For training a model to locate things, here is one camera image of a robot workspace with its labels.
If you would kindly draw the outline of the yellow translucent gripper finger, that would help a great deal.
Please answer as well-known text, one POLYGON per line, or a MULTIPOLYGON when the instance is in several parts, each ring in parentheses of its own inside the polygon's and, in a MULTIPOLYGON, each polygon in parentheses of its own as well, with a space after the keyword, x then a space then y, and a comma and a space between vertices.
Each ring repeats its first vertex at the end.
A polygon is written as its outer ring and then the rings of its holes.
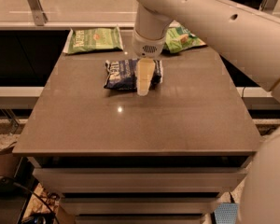
POLYGON ((155 63, 152 59, 142 58, 136 65, 136 88, 137 94, 146 96, 149 91, 151 79, 155 70, 155 63))

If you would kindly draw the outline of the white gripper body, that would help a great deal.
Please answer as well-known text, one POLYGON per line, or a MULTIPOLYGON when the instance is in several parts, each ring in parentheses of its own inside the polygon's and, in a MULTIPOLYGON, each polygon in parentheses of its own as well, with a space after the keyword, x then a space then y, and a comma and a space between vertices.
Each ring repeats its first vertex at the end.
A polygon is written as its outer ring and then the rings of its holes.
POLYGON ((165 43, 165 38, 157 40, 149 40, 143 38, 135 30, 133 30, 132 45, 133 51, 138 57, 156 58, 158 57, 165 43))

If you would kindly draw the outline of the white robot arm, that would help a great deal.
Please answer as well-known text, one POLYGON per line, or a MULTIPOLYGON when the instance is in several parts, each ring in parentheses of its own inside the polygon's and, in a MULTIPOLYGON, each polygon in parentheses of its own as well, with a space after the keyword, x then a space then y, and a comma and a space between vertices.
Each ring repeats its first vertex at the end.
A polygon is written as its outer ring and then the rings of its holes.
MULTIPOLYGON (((136 1, 138 56, 159 56, 169 25, 177 21, 280 103, 280 18, 230 0, 136 1)), ((236 224, 280 224, 280 127, 252 160, 236 224)))

